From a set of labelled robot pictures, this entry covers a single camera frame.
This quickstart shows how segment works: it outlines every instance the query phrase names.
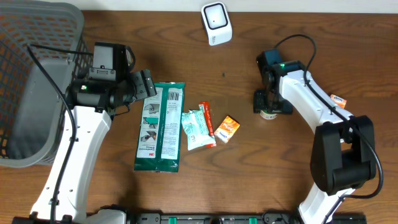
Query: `laundry basket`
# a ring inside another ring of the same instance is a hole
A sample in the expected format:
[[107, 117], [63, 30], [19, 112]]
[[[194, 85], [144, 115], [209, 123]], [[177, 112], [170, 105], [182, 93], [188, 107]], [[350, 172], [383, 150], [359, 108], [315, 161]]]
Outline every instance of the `laundry basket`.
[[[26, 47], [87, 52], [83, 25], [83, 14], [71, 4], [0, 1], [0, 166], [53, 162], [65, 108]], [[63, 92], [92, 63], [87, 55], [32, 51]]]

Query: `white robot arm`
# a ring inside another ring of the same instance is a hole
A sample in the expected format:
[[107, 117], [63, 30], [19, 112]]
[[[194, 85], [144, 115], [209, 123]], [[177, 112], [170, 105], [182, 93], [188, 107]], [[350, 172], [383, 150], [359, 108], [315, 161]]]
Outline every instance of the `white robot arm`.
[[[29, 47], [28, 51], [51, 83], [48, 73]], [[51, 223], [52, 208], [55, 208], [54, 222], [125, 224], [128, 221], [127, 213], [116, 206], [103, 208], [96, 215], [87, 218], [86, 204], [98, 150], [113, 118], [118, 115], [116, 108], [127, 106], [129, 111], [131, 103], [156, 95], [148, 70], [130, 73], [134, 64], [135, 56], [128, 46], [95, 43], [93, 66], [86, 74], [87, 79], [72, 81], [65, 96], [59, 93], [69, 111], [65, 112], [62, 139], [47, 183], [32, 207], [30, 217], [15, 217], [13, 223]], [[69, 112], [72, 114], [75, 130]], [[76, 137], [70, 150], [72, 133]], [[59, 176], [62, 180], [59, 188], [56, 188]]]
[[[374, 148], [373, 124], [366, 116], [354, 117], [340, 108], [307, 71], [309, 86], [304, 79], [305, 66], [299, 61], [282, 62], [277, 49], [260, 54], [257, 64], [266, 89], [255, 92], [254, 112], [292, 114], [294, 107], [315, 134], [310, 165], [315, 183], [298, 207], [298, 217], [290, 222], [328, 223], [341, 204], [342, 196], [351, 195], [376, 175], [372, 149], [346, 123], [350, 122], [364, 133]], [[351, 150], [342, 152], [341, 142], [352, 143]]]

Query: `white sensor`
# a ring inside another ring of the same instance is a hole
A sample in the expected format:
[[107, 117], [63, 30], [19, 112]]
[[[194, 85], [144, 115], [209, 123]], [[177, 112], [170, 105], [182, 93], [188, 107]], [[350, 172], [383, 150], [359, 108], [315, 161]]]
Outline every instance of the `white sensor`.
[[203, 6], [201, 19], [211, 46], [232, 39], [232, 25], [224, 3], [214, 2]]

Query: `wooden table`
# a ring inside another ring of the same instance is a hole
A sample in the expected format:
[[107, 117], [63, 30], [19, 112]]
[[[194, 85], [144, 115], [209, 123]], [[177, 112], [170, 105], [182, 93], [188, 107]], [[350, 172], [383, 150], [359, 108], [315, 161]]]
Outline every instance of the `wooden table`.
[[[368, 115], [386, 176], [371, 200], [348, 199], [339, 212], [363, 212], [369, 223], [398, 222], [398, 16], [373, 14], [230, 13], [231, 42], [207, 44], [198, 12], [84, 12], [85, 39], [131, 46], [136, 69], [155, 82], [185, 82], [185, 106], [209, 101], [213, 125], [227, 114], [241, 127], [229, 143], [187, 151], [182, 134], [178, 174], [134, 172], [142, 111], [135, 103], [117, 117], [98, 155], [88, 212], [118, 203], [135, 212], [262, 213], [293, 210], [313, 184], [313, 133], [297, 113], [272, 121], [252, 112], [254, 90], [263, 88], [256, 56], [296, 33], [312, 35], [318, 55], [310, 69], [327, 92], [348, 100], [346, 109]], [[308, 62], [312, 46], [292, 39], [280, 47], [286, 60]], [[28, 216], [50, 167], [0, 168], [0, 223]], [[357, 194], [368, 194], [377, 179]]]

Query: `small orange box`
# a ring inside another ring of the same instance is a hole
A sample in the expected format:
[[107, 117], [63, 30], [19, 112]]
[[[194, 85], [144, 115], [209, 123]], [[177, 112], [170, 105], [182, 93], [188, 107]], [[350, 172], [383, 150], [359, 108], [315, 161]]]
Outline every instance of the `small orange box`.
[[227, 143], [239, 127], [240, 124], [238, 122], [236, 122], [230, 116], [227, 116], [222, 124], [214, 132], [214, 135], [221, 139], [223, 142]]
[[333, 102], [335, 102], [337, 105], [339, 105], [341, 108], [344, 109], [344, 107], [346, 106], [347, 100], [344, 100], [343, 98], [336, 96], [336, 95], [330, 95], [331, 100], [333, 100]]

